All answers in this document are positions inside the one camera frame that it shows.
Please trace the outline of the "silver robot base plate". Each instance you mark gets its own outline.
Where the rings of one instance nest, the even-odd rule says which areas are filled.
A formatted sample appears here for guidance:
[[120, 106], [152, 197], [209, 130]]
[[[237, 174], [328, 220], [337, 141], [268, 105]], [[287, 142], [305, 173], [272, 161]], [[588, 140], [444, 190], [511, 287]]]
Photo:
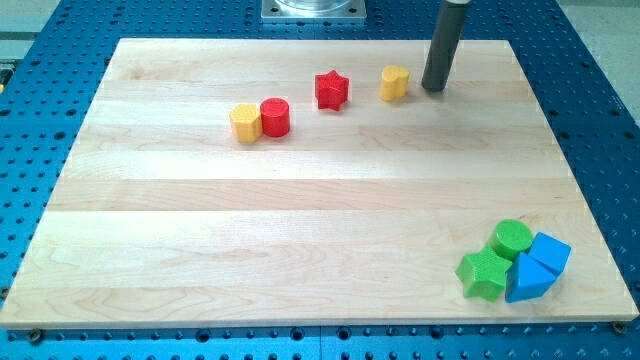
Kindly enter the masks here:
[[261, 0], [261, 19], [267, 23], [363, 22], [364, 0]]

